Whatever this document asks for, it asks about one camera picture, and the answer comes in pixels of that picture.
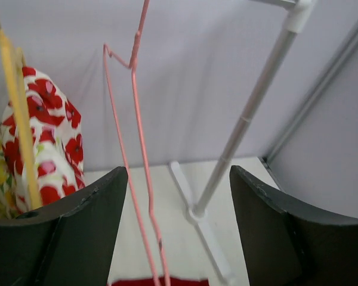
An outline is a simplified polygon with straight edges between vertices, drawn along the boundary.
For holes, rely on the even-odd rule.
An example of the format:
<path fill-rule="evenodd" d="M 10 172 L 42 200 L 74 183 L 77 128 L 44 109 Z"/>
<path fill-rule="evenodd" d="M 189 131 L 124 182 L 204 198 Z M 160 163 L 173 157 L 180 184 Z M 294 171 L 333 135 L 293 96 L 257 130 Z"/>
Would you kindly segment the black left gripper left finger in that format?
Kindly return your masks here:
<path fill-rule="evenodd" d="M 128 174 L 92 184 L 15 219 L 0 220 L 0 285 L 106 285 Z"/>

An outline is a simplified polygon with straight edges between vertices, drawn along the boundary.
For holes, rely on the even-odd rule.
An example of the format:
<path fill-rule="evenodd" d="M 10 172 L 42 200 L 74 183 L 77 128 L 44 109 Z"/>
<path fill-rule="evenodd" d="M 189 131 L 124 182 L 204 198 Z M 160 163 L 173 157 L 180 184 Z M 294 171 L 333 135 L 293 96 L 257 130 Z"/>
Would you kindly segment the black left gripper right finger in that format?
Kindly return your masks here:
<path fill-rule="evenodd" d="M 358 285 L 358 218 L 305 203 L 237 165 L 230 188 L 251 285 Z"/>

